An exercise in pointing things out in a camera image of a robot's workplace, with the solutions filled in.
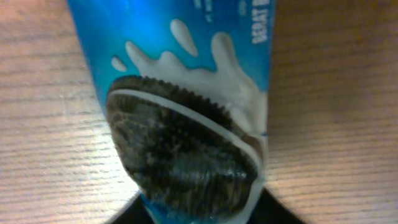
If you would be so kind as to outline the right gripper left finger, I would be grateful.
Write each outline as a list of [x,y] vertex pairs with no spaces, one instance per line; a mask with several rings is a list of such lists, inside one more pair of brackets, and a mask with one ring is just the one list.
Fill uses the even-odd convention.
[[133,198],[120,211],[107,220],[107,224],[154,224],[142,197]]

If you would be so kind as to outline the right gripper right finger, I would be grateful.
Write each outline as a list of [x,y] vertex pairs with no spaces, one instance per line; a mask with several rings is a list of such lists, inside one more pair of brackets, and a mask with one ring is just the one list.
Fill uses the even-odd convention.
[[264,188],[247,224],[307,224]]

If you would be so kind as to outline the blue Oreo cookie pack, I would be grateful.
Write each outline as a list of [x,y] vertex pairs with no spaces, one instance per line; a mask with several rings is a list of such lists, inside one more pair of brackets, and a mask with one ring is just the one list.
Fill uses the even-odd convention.
[[264,190],[274,1],[69,0],[155,223],[247,223]]

